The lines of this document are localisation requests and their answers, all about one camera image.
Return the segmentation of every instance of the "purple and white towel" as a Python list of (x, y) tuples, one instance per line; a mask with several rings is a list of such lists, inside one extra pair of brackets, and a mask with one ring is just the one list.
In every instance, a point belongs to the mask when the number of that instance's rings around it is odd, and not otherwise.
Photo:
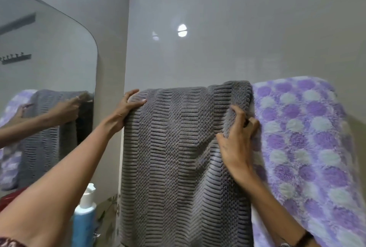
[[(296, 77), (256, 83), (253, 92), (259, 176), (322, 247), (366, 246), (357, 159), (334, 88)], [(252, 221), (255, 246), (273, 246), (254, 210)]]
[[(0, 127), (7, 124), (14, 117), (18, 107), (27, 104), (37, 90), (28, 89), (19, 92), (7, 104), (5, 112), (0, 118)], [(19, 164), (22, 158), (21, 143), (17, 142), (0, 149), (0, 188), (7, 191), (17, 187)]]

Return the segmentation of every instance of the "hand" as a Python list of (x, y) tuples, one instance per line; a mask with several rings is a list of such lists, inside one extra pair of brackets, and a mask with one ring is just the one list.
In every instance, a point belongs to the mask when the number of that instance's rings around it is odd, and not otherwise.
[(85, 92), (80, 96), (70, 100), (59, 102), (50, 109), (45, 116), (50, 122), (51, 127), (63, 125), (75, 121), (79, 117), (79, 107), (83, 102), (88, 101), (89, 93)]
[(23, 114), (24, 111), (32, 106), (33, 104), (22, 104), (18, 107), (18, 110), (16, 111), (15, 115), (9, 120), (9, 122), (7, 122), (5, 125), (3, 125), (2, 127), (10, 127), (12, 125), (16, 125), (19, 124), (25, 120), (27, 120), (28, 118), (23, 118)]
[(259, 121), (250, 117), (248, 125), (244, 128), (245, 112), (236, 105), (231, 106), (231, 109), (235, 111), (236, 117), (228, 138), (222, 133), (216, 134), (216, 138), (223, 163), (234, 180), (241, 183), (243, 176), (250, 177), (254, 174), (250, 138), (257, 131)]
[(139, 92), (139, 89), (133, 89), (126, 92), (115, 111), (107, 117), (107, 122), (112, 124), (112, 134), (115, 134), (124, 127), (124, 119), (131, 110), (139, 108), (147, 102), (146, 99), (142, 101), (129, 102), (128, 99), (137, 92)]

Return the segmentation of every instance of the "towel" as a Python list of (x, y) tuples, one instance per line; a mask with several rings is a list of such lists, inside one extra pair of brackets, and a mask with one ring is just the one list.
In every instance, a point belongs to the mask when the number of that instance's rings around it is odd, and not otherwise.
[(215, 134), (248, 110), (249, 82), (149, 89), (124, 128), (119, 236), (135, 246), (253, 246), (250, 203)]
[[(46, 113), (58, 102), (81, 95), (82, 92), (57, 92), (39, 90), (30, 102), (33, 106), (25, 110), (25, 117)], [(76, 122), (45, 129), (22, 141), (24, 155), (20, 163), (19, 188), (31, 185), (62, 160), (78, 145)]]
[[(37, 92), (34, 89), (27, 89), (16, 94), (7, 104), (5, 112), (0, 119), (0, 127), (7, 124), (16, 114), (18, 108), (30, 102), (30, 98)], [(0, 188), (3, 191), (12, 190), (18, 187), (18, 171), (21, 162), (23, 148), (20, 142), (13, 143), (0, 149)]]
[[(276, 199), (322, 247), (366, 246), (365, 203), (346, 114), (325, 80), (295, 77), (253, 85), (262, 132), (254, 166)], [(253, 211), (257, 247), (272, 247)]]

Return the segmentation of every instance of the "white bottle cap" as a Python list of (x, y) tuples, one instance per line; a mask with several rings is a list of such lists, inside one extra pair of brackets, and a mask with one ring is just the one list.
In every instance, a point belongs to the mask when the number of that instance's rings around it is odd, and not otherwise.
[(88, 187), (86, 188), (83, 197), (80, 200), (80, 208), (87, 209), (93, 206), (94, 201), (94, 183), (89, 183)]

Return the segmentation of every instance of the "red object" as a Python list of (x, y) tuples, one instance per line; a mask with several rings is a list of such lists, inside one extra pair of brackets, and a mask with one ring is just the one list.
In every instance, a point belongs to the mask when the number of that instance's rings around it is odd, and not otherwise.
[(3, 211), (16, 197), (18, 197), (27, 187), (17, 190), (16, 192), (5, 195), (0, 199), (0, 212)]

